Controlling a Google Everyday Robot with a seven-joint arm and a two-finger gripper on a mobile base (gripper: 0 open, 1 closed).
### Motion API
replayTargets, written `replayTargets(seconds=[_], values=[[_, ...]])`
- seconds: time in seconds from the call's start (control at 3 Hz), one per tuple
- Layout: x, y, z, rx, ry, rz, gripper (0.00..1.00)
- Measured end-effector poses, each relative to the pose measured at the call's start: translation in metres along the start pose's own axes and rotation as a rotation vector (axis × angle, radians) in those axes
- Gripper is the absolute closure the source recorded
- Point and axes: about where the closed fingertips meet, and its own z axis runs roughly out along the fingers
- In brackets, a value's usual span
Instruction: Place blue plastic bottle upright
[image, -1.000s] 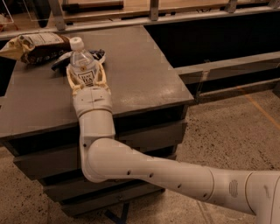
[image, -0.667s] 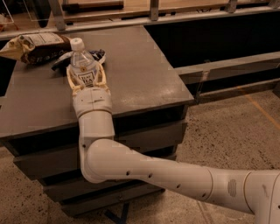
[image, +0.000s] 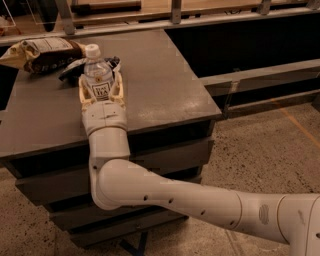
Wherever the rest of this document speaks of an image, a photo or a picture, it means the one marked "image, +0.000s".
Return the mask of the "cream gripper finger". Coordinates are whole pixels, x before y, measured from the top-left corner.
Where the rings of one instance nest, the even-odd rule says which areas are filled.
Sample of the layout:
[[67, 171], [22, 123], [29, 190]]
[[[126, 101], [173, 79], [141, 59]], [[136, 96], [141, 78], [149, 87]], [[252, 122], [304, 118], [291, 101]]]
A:
[[89, 106], [96, 102], [96, 98], [93, 96], [91, 89], [87, 83], [86, 77], [82, 74], [78, 80], [79, 87], [79, 100], [81, 103], [81, 109], [86, 110]]
[[115, 82], [109, 92], [109, 99], [119, 104], [122, 108], [125, 107], [123, 79], [120, 72], [115, 73]]

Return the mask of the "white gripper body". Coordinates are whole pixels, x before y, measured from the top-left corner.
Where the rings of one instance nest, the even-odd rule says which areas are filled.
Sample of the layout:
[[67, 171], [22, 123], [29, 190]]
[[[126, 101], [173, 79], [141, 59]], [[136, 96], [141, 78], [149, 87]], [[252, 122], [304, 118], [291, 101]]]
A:
[[123, 107], [112, 101], [98, 101], [82, 112], [82, 123], [87, 136], [107, 128], [127, 132], [127, 115]]

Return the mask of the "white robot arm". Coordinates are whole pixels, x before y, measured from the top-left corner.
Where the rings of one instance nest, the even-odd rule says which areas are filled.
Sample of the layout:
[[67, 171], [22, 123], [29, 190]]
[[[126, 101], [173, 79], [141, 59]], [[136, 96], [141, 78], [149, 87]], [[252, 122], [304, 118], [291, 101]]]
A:
[[99, 208], [161, 206], [224, 229], [287, 243], [289, 256], [319, 256], [319, 194], [247, 193], [159, 176], [129, 160], [120, 75], [110, 96], [97, 100], [86, 77], [80, 77], [91, 194]]

